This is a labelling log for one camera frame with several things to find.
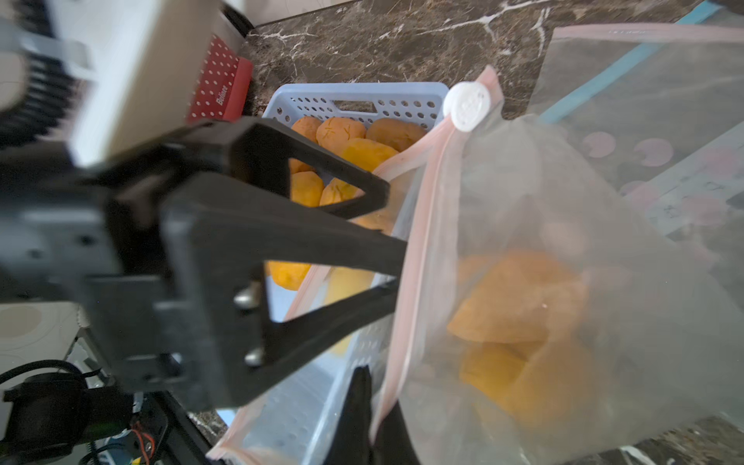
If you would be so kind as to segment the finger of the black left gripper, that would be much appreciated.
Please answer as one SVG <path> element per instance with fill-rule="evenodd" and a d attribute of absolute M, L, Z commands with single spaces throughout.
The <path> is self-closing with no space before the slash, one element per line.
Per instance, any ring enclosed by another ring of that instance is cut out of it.
<path fill-rule="evenodd" d="M 354 199 L 321 208 L 339 218 L 361 217 L 388 204 L 389 184 L 385 180 L 273 119 L 244 116 L 236 122 L 202 123 L 179 132 L 174 144 L 206 170 L 286 198 L 290 196 L 290 161 L 304 162 L 362 191 Z"/>
<path fill-rule="evenodd" d="M 161 234 L 172 267 L 177 337 L 192 410 L 256 399 L 349 333 L 389 315 L 406 244 L 263 189 L 203 172 L 168 197 Z M 298 292 L 323 265 L 391 282 L 279 323 L 269 284 Z"/>

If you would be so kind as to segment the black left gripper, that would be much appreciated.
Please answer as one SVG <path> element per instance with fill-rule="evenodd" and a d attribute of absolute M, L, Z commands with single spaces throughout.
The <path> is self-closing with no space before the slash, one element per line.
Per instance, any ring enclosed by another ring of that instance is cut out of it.
<path fill-rule="evenodd" d="M 156 226 L 122 200 L 141 174 L 95 174 L 63 143 L 1 151 L 1 300 L 78 303 L 104 363 L 122 384 L 174 379 L 174 350 L 156 306 L 170 269 Z"/>

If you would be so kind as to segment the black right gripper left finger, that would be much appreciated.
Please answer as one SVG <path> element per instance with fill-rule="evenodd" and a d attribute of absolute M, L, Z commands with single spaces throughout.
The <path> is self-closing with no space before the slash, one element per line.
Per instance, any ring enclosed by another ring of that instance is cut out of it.
<path fill-rule="evenodd" d="M 331 447 L 323 465 L 367 465 L 371 461 L 372 375 L 357 367 L 350 381 Z"/>

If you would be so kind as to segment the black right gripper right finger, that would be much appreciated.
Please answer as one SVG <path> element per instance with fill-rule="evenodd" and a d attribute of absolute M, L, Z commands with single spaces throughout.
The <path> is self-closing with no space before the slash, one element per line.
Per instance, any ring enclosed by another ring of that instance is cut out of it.
<path fill-rule="evenodd" d="M 399 402 L 394 405 L 378 430 L 374 445 L 374 463 L 420 465 Z"/>

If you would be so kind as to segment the clear zipper bag pink strip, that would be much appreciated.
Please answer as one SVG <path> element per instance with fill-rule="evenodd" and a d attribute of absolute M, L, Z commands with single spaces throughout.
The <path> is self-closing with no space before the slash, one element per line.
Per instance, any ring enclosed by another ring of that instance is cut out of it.
<path fill-rule="evenodd" d="M 492 68 L 379 168 L 420 171 L 363 439 L 401 409 L 424 464 L 556 464 L 743 422 L 743 62 L 665 46 L 555 61 L 507 120 Z"/>

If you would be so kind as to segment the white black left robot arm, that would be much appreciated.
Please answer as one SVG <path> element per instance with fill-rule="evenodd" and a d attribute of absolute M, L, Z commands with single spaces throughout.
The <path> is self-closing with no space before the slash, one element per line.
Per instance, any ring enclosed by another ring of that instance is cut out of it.
<path fill-rule="evenodd" d="M 238 407 L 393 313 L 396 281 L 286 323 L 265 264 L 397 277 L 355 224 L 389 184 L 268 118 L 188 126 L 217 1 L 17 1 L 25 67 L 1 114 L 1 299 L 70 301 L 127 391 Z"/>

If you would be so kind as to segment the clear zipper bag blue strip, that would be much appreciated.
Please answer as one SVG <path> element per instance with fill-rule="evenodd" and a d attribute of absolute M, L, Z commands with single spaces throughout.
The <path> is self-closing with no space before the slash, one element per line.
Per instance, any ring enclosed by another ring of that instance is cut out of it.
<path fill-rule="evenodd" d="M 741 284 L 741 13 L 706 1 L 675 23 L 556 28 L 529 110 L 659 234 Z"/>

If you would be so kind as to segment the light blue plastic basket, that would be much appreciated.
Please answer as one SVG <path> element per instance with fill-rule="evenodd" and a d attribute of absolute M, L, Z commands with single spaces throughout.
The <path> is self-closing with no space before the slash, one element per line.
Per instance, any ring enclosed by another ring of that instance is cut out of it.
<path fill-rule="evenodd" d="M 263 112 L 290 127 L 304 116 L 319 120 L 346 117 L 369 128 L 380 119 L 414 123 L 429 131 L 442 121 L 448 93 L 443 83 L 316 83 L 286 84 Z M 386 209 L 360 220 L 374 219 L 373 229 L 407 239 L 424 174 L 422 165 L 406 165 L 378 174 L 391 184 Z M 269 284 L 271 316 L 292 319 L 320 308 L 322 298 L 342 290 L 341 278 L 352 270 L 321 267 L 309 273 L 299 292 Z M 246 407 L 218 410 L 228 430 L 208 451 L 212 460 L 228 464 L 322 464 L 331 447 L 342 405 L 355 368 L 368 367 L 380 381 L 385 371 L 393 316 L 356 331 Z"/>

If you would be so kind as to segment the orange potato mid left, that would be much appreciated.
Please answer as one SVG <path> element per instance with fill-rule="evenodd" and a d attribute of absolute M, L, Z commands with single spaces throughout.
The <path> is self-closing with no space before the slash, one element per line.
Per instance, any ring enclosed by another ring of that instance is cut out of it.
<path fill-rule="evenodd" d="M 304 207 L 318 207 L 325 184 L 315 172 L 297 172 L 291 175 L 290 199 Z"/>

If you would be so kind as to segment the red and chrome toaster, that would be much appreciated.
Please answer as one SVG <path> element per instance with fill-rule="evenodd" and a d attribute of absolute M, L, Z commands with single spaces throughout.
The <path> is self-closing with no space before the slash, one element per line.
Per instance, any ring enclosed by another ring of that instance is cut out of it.
<path fill-rule="evenodd" d="M 253 70 L 250 60 L 239 57 L 222 38 L 213 34 L 192 93 L 186 122 L 240 119 Z"/>

